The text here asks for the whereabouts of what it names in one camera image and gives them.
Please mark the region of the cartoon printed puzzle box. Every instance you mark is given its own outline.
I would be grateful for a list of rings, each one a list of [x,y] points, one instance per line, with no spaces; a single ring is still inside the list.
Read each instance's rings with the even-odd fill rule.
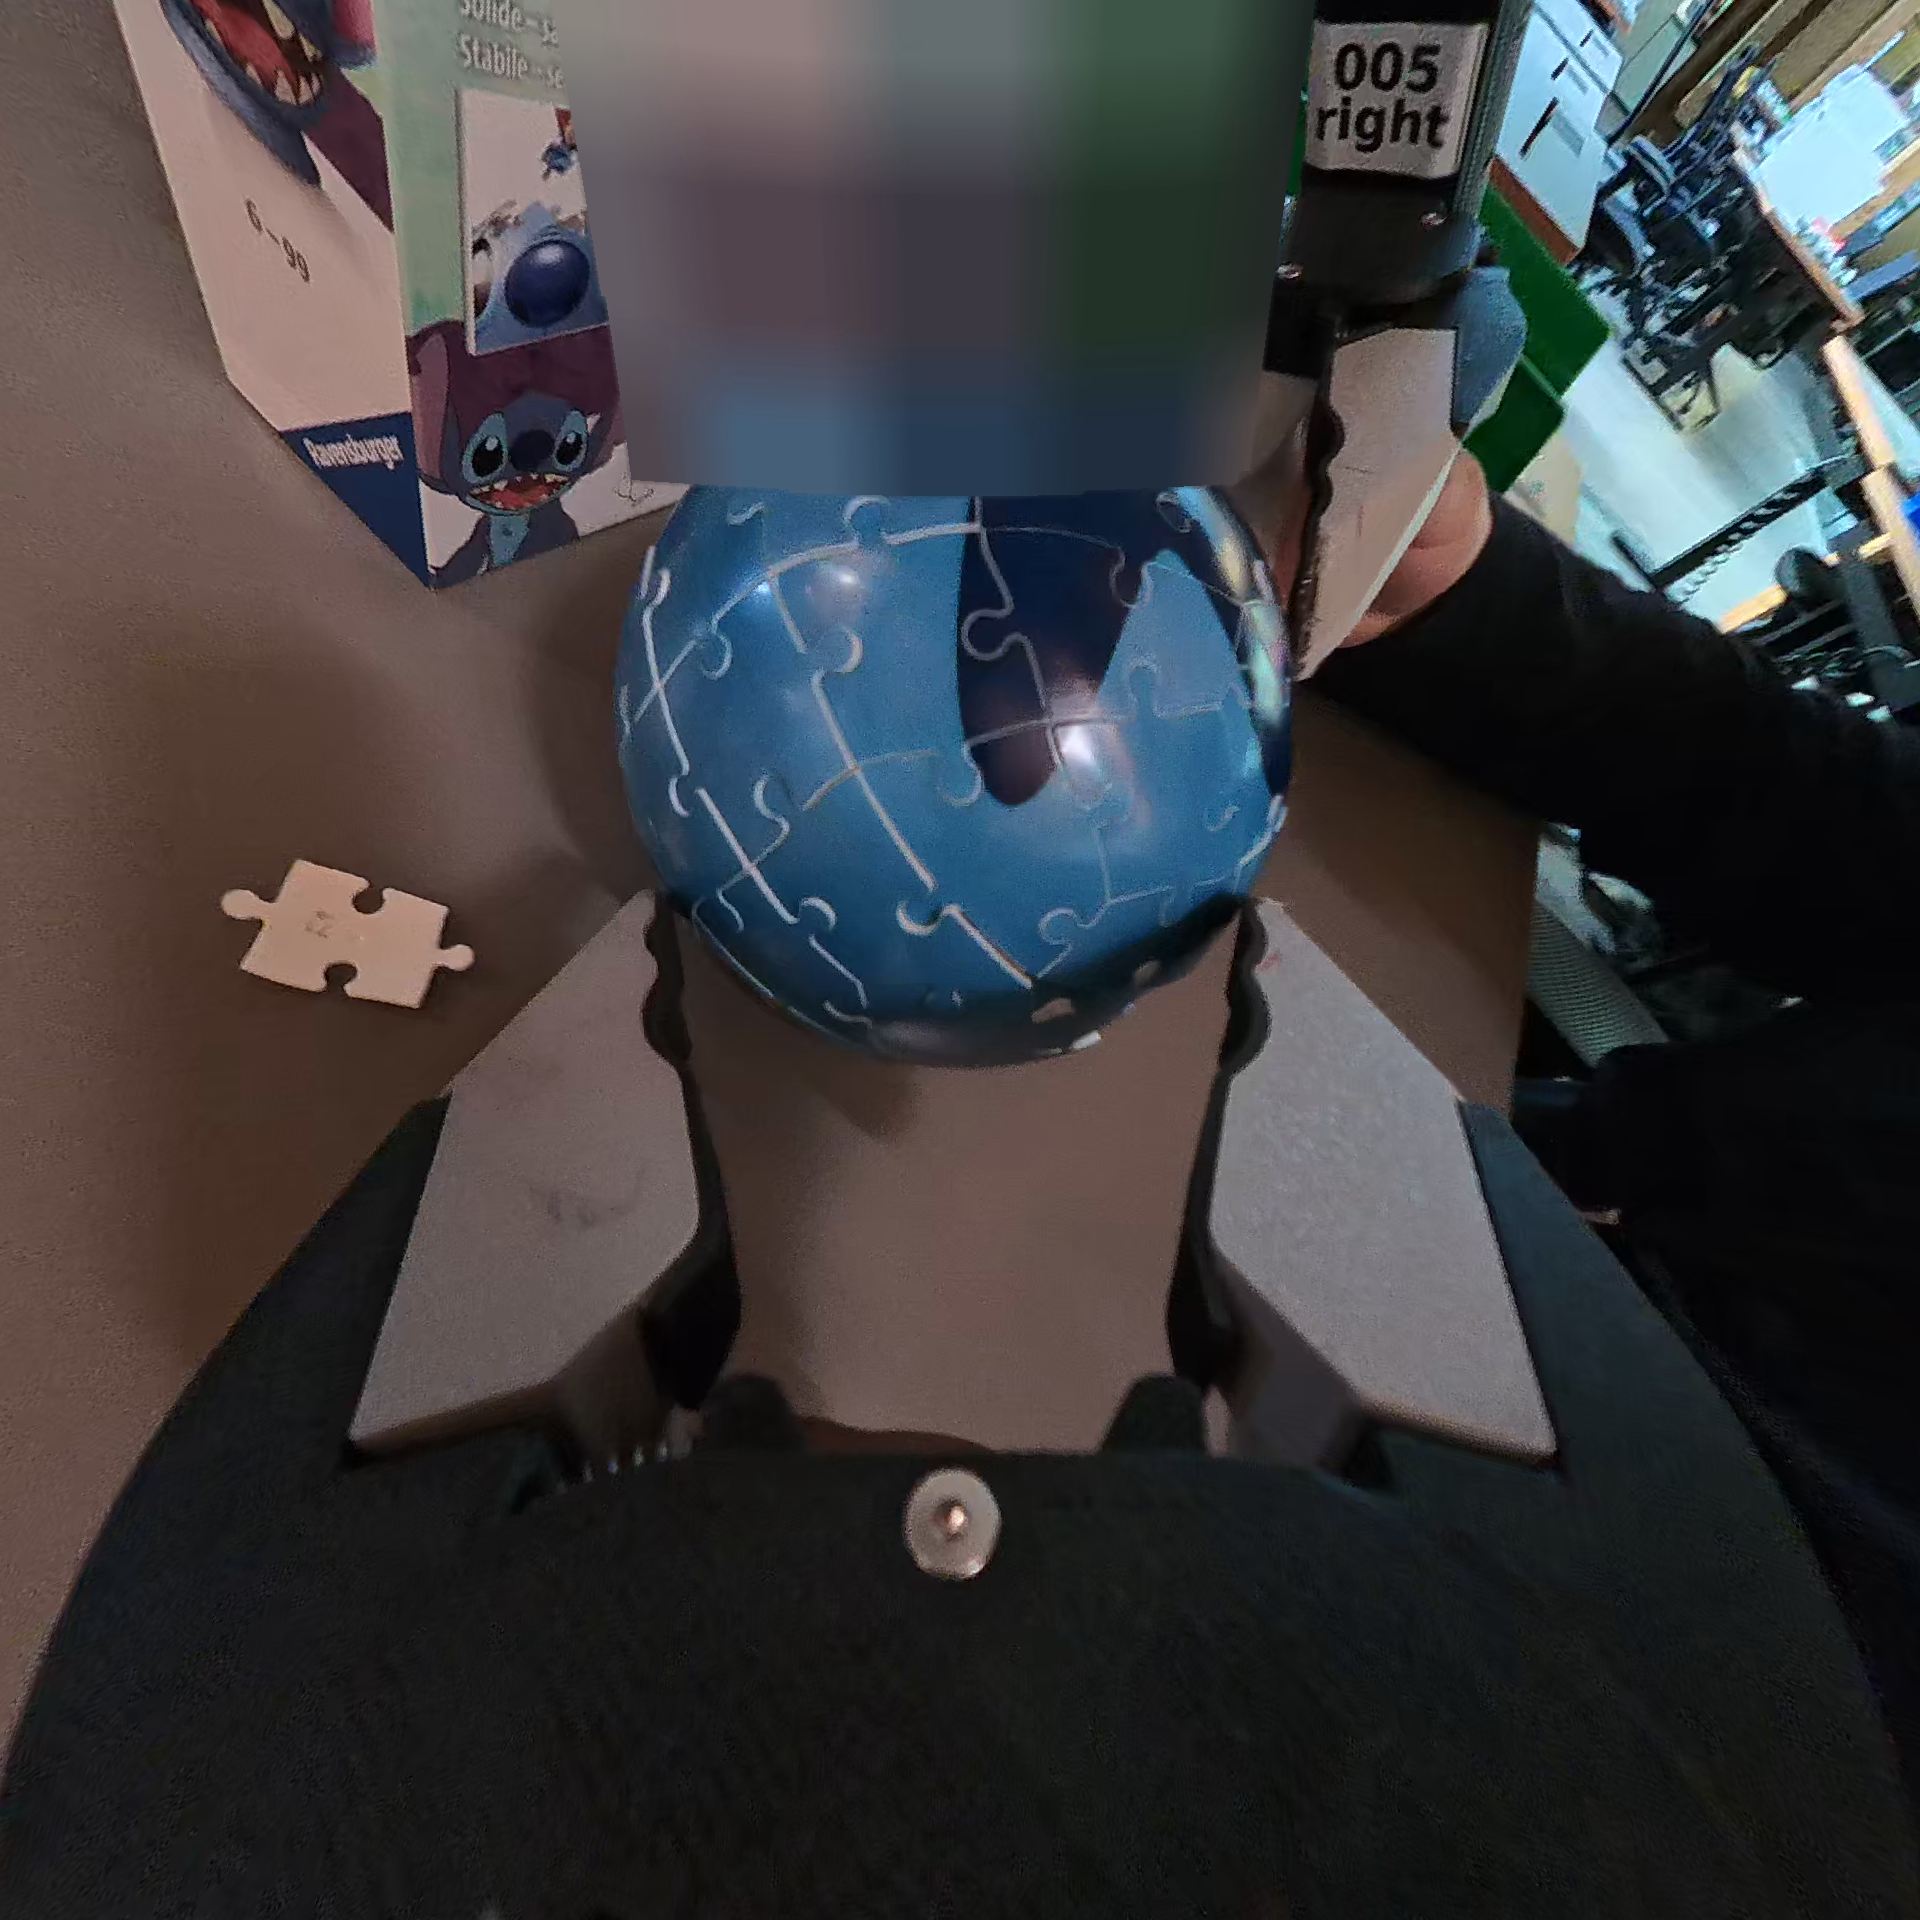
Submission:
[[[684,487],[633,469],[551,1],[120,1],[228,381],[423,585]]]

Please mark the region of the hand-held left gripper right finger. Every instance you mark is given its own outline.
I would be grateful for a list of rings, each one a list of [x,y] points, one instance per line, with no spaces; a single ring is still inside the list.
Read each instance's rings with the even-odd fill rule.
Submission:
[[[1227,1320],[1224,1449],[1336,1469],[1388,1427],[1546,1462],[1460,1095],[1276,902],[1247,905],[1229,986],[1188,1211]]]

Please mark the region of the person's right hand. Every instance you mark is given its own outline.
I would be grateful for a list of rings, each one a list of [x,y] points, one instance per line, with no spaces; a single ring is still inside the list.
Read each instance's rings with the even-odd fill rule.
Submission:
[[[1496,498],[1483,465],[1469,449],[1460,449],[1420,533],[1343,646],[1379,640],[1426,611],[1469,574],[1493,530]]]

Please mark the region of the person's right forearm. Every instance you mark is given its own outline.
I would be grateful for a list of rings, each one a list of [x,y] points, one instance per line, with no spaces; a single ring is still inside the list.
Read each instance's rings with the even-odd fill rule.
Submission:
[[[1493,498],[1473,565],[1312,677],[1572,827],[1677,936],[1802,1001],[1915,1010],[1917,744]]]

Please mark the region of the white puzzle piece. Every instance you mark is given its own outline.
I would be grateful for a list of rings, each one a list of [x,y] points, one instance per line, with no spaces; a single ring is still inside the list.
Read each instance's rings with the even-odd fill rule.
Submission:
[[[441,974],[474,966],[474,949],[443,943],[449,907],[393,886],[377,905],[362,905],[368,880],[295,859],[274,898],[250,886],[221,893],[228,921],[256,925],[241,968],[276,986],[321,994],[337,968],[348,971],[351,999],[408,1010],[426,1003]]]

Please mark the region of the green plastic bin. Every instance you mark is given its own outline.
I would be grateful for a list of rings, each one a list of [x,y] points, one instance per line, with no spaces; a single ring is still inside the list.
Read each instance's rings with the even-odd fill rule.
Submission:
[[[1569,393],[1612,338],[1607,320],[1585,297],[1571,272],[1491,184],[1481,225],[1496,265],[1525,317],[1520,360],[1496,411],[1475,426],[1468,449],[1489,487],[1508,491],[1554,439],[1569,415]]]

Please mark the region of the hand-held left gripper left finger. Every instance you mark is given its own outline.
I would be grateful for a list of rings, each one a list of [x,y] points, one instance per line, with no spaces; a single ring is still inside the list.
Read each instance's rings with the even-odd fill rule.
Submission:
[[[677,914],[643,890],[450,1083],[351,1440],[664,1450],[737,1325]]]

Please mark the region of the white filing cabinet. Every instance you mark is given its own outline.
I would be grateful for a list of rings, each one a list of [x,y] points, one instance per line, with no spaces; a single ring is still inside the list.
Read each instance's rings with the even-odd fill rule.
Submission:
[[[1620,67],[1612,5],[1537,1],[1496,147],[1496,187],[1562,263],[1589,241],[1609,176],[1603,110]]]

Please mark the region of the person's dark clothed torso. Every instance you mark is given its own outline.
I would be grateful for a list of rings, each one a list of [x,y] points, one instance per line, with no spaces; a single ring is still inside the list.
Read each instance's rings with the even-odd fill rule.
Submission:
[[[1741,1415],[1860,1649],[1915,1816],[1915,974],[1520,1074],[1508,1118]]]

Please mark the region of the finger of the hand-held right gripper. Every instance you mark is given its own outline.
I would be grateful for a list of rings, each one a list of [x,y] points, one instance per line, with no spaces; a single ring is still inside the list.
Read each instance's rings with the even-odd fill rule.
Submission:
[[[1240,515],[1290,605],[1312,601],[1321,515],[1321,397],[1307,377],[1264,377],[1255,394],[1253,465],[1240,479]]]
[[[1380,327],[1332,346],[1307,414],[1306,520],[1290,589],[1297,677],[1356,632],[1459,455],[1456,327]]]

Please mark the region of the blue puzzle ball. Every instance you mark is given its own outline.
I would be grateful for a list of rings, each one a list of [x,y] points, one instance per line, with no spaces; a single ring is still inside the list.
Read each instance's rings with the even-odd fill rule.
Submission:
[[[796,1024],[1188,971],[1290,800],[1283,598],[1227,491],[692,487],[615,659],[664,890]]]

